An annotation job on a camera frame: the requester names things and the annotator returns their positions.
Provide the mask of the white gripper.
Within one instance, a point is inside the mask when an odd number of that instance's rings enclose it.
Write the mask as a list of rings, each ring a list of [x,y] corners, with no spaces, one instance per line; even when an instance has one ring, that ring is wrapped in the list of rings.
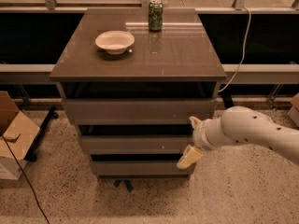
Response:
[[[212,135],[216,133],[219,127],[219,122],[216,119],[200,120],[195,116],[190,116],[189,120],[193,128],[192,140],[194,146],[187,145],[184,149],[177,163],[179,169],[187,169],[200,160],[204,156],[202,150],[210,151],[218,148],[212,140]]]

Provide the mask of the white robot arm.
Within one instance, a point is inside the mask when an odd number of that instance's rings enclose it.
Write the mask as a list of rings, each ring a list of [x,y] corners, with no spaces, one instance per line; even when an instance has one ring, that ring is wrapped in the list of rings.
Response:
[[[206,151],[246,144],[269,148],[299,164],[299,131],[276,124],[268,116],[244,106],[226,109],[217,119],[200,120],[191,116],[192,145],[187,145],[177,168],[187,169]]]

